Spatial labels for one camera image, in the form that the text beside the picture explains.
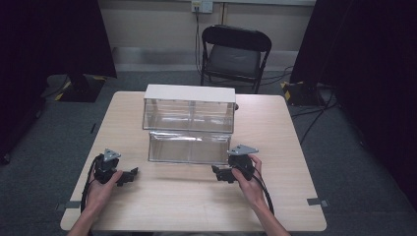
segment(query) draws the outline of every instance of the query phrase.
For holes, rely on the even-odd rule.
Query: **wall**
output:
[[[314,1],[275,1],[294,2],[294,5],[214,2],[212,14],[199,15],[200,33],[210,25],[221,23],[263,31],[272,40],[269,60],[292,65]],[[174,50],[185,54],[195,50],[197,20],[191,12],[190,1],[101,0],[99,4],[111,47]]]

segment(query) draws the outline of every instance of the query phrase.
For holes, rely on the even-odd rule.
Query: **gray carpet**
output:
[[[267,72],[265,77],[281,74]],[[64,79],[49,78],[51,87],[45,93],[59,88]],[[63,212],[55,208],[70,199],[112,95],[118,90],[145,90],[147,84],[198,86],[200,77],[197,72],[121,72],[118,79],[105,83],[95,103],[48,97],[42,115],[11,152],[11,163],[0,166],[1,236],[66,234],[60,228]],[[240,85],[235,84],[237,93],[252,93]],[[279,83],[272,83],[261,86],[259,93],[282,95],[282,90]],[[325,99],[329,94],[323,90]],[[315,108],[289,109],[299,114]],[[317,114],[294,118],[300,139]],[[417,235],[416,212],[387,171],[360,145],[355,126],[338,106],[324,112],[302,149],[319,198],[329,202],[324,207],[328,228],[293,235]]]

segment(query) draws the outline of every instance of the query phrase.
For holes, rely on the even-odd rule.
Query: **baseboard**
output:
[[[112,50],[116,71],[194,71],[194,50],[115,47]],[[272,51],[266,71],[283,71],[293,66],[298,51]]]

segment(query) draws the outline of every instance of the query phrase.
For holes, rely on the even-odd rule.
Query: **clear plastic box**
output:
[[[231,135],[205,132],[149,132],[149,161],[227,164]]]
[[[235,105],[234,88],[148,85],[149,161],[226,164]]]
[[[149,85],[145,130],[233,133],[234,88]]]

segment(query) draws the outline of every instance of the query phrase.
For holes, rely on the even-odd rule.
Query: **person's right hand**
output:
[[[262,162],[258,159],[257,156],[253,154],[248,154],[248,156],[255,162],[256,170],[254,175],[261,180]],[[264,205],[266,203],[263,189],[254,178],[252,178],[250,181],[246,180],[245,176],[243,176],[242,172],[237,168],[232,168],[232,173],[236,180],[239,182],[239,187],[242,190],[245,199],[251,205],[251,208],[259,205]]]

